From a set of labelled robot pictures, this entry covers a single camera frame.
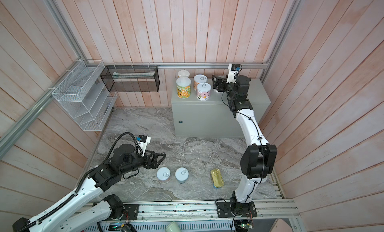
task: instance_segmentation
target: black mounting plate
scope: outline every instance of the black mounting plate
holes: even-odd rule
[[[235,209],[235,213],[232,213],[230,202],[216,202],[217,205],[217,216],[219,218],[232,218],[235,216],[237,210]],[[255,203],[249,202],[242,206],[243,209],[240,210],[236,216],[242,215],[241,217],[257,217]]]
[[[125,204],[124,205],[125,212],[128,213],[128,219],[129,220],[137,220],[137,213],[139,211],[139,205],[138,204]]]

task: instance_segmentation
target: can lid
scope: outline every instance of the can lid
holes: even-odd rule
[[[191,79],[188,77],[180,77],[176,80],[176,84],[179,86],[186,87],[191,84]]]
[[[200,83],[197,85],[197,90],[200,92],[208,92],[211,90],[211,85],[208,83]]]
[[[170,170],[167,167],[161,167],[156,175],[159,180],[166,180],[170,176]]]
[[[175,172],[176,179],[179,181],[185,181],[188,179],[189,173],[188,170],[184,167],[180,167]]]
[[[180,70],[179,72],[177,72],[177,75],[179,77],[189,77],[189,71],[188,70]]]
[[[204,83],[208,80],[208,78],[205,75],[195,75],[193,77],[193,80],[198,83]]]

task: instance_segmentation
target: cabinet top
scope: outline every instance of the cabinet top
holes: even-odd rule
[[[193,89],[193,79],[191,79],[191,95],[188,98],[182,99],[179,96],[177,96],[177,89],[176,89],[176,79],[173,81],[173,84],[170,85],[173,87],[172,90],[172,104],[208,104],[208,105],[219,105],[223,102],[221,101],[221,93],[216,93],[211,89],[210,91],[210,97],[207,101],[201,101],[197,99],[196,91]],[[208,82],[210,85],[212,85],[212,79],[208,79]],[[269,105],[271,101],[268,98],[268,95],[265,92],[265,89],[262,85],[262,82],[259,79],[252,79],[249,82],[249,90],[248,90],[248,97],[247,99],[251,102],[252,105]],[[226,94],[223,95],[223,101],[225,103],[228,103]]]

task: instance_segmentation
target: robotic arm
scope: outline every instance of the robotic arm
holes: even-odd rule
[[[113,156],[109,158],[116,142],[125,134],[131,135],[136,146],[132,144],[122,144],[120,147],[114,149]],[[121,181],[121,177],[124,176],[124,174],[131,171],[138,171],[141,167],[146,169],[158,168],[166,157],[166,154],[146,151],[146,146],[150,141],[150,137],[140,135],[135,139],[133,134],[123,133],[116,139],[103,163],[86,172],[79,181],[76,189],[31,219],[21,218],[17,220],[13,224],[13,230],[15,232],[78,232],[90,224],[101,220],[108,218],[120,219],[125,209],[121,200],[114,194],[105,197],[103,201],[89,210],[73,217],[70,216],[87,202],[108,190],[115,183]]]
[[[238,75],[241,68],[239,64],[229,64],[228,76],[212,76],[213,89],[227,94],[228,107],[239,122],[248,146],[240,160],[243,176],[231,198],[232,212],[236,208],[250,209],[250,195],[258,184],[266,180],[267,174],[272,173],[277,154],[276,146],[268,143],[256,122],[252,105],[247,99],[251,78]]]

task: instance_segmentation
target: wooden wall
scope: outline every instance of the wooden wall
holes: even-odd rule
[[[0,0],[0,137],[76,59],[43,0]],[[96,140],[52,102],[0,161],[2,231],[70,192]]]
[[[383,4],[305,0],[264,83],[260,127],[308,231],[384,231]]]
[[[88,59],[263,62],[293,0],[55,0]],[[159,70],[158,93],[119,93],[117,106],[170,106],[180,70]],[[224,69],[189,70],[222,75]],[[262,70],[244,69],[260,78]]]

